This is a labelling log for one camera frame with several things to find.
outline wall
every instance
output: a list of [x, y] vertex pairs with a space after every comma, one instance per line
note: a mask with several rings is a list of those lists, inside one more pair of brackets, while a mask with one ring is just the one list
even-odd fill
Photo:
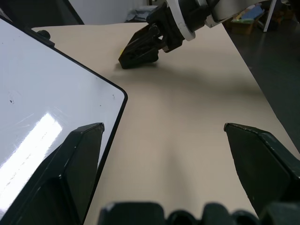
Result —
[[69, 0], [85, 24], [123, 23], [131, 9], [146, 0]]

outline beige table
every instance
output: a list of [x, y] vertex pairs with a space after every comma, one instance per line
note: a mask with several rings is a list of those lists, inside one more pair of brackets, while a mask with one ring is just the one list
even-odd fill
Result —
[[155, 201], [199, 217], [207, 202], [254, 212], [236, 174], [226, 122], [268, 130], [297, 157], [222, 25], [153, 66], [122, 70], [118, 57], [144, 24], [46, 28], [56, 47], [128, 93], [86, 225], [113, 201]]

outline black chair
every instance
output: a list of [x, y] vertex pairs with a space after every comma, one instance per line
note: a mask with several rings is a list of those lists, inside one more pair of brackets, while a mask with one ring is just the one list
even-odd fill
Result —
[[84, 24], [68, 0], [0, 0], [0, 8], [28, 28]]

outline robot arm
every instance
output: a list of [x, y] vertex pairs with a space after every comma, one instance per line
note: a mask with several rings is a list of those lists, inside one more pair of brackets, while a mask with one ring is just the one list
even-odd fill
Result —
[[214, 27], [261, 0], [167, 0], [147, 17], [148, 25], [137, 31], [119, 58], [123, 69], [158, 60], [195, 38], [204, 25]]

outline desk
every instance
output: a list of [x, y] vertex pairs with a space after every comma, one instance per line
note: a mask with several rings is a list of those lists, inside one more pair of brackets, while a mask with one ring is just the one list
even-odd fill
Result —
[[277, 120], [224, 27], [159, 55], [153, 65], [122, 70], [121, 50], [145, 24], [44, 28], [56, 48], [115, 82], [128, 102], [86, 225], [112, 201], [155, 201], [166, 214], [199, 217], [207, 202], [254, 212], [236, 174], [223, 126], [270, 131], [299, 154]]

